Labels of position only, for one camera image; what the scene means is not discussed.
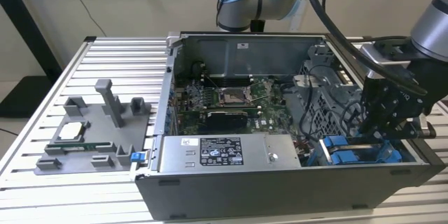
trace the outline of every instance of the black stand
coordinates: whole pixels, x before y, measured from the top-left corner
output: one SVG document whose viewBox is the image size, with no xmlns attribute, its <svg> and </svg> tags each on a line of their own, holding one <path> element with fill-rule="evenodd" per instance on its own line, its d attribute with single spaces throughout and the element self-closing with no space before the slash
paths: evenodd
<svg viewBox="0 0 448 224">
<path fill-rule="evenodd" d="M 0 117 L 28 118 L 61 74 L 61 67 L 22 0 L 0 0 L 0 3 L 46 75 L 24 77 L 0 103 Z"/>
</svg>

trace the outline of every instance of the aluminum extrusion table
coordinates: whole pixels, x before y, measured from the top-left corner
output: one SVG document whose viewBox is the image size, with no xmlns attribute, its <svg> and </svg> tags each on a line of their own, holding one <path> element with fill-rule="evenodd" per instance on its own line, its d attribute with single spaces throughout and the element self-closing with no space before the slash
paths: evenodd
<svg viewBox="0 0 448 224">
<path fill-rule="evenodd" d="M 36 161 L 60 124 L 68 96 L 102 103 L 98 78 L 110 78 L 121 102 L 136 95 L 152 105 L 145 146 L 165 69 L 164 38 L 97 38 L 84 42 L 65 71 L 0 161 L 0 221 L 5 223 L 153 222 L 128 172 L 36 176 Z M 428 121 L 437 138 L 426 140 L 448 164 L 448 108 L 437 103 Z M 448 169 L 424 186 L 404 188 L 373 210 L 200 220 L 196 223 L 448 223 Z"/>
</svg>

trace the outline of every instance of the barcode sticker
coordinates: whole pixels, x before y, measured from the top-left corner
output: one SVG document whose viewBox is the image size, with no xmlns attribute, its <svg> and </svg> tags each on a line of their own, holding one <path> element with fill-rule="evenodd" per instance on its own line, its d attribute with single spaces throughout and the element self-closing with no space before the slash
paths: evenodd
<svg viewBox="0 0 448 224">
<path fill-rule="evenodd" d="M 249 48 L 249 43 L 237 43 L 236 48 L 237 49 L 248 49 Z"/>
<path fill-rule="evenodd" d="M 189 145 L 197 146 L 198 145 L 198 138 L 182 138 L 180 145 Z"/>
</svg>

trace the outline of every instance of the motherboard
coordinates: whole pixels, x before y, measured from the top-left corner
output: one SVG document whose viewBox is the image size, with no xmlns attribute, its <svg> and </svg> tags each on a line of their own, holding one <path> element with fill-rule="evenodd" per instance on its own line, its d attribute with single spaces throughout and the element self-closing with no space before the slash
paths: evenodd
<svg viewBox="0 0 448 224">
<path fill-rule="evenodd" d="M 190 80 L 176 88 L 180 135 L 289 134 L 297 129 L 274 76 Z"/>
</svg>

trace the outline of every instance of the power supply label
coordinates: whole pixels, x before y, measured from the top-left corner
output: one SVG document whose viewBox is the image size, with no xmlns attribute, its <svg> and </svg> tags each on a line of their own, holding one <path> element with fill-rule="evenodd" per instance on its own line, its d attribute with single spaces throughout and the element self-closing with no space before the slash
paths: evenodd
<svg viewBox="0 0 448 224">
<path fill-rule="evenodd" d="M 238 137 L 201 138 L 202 166 L 208 165 L 244 165 L 242 147 Z"/>
</svg>

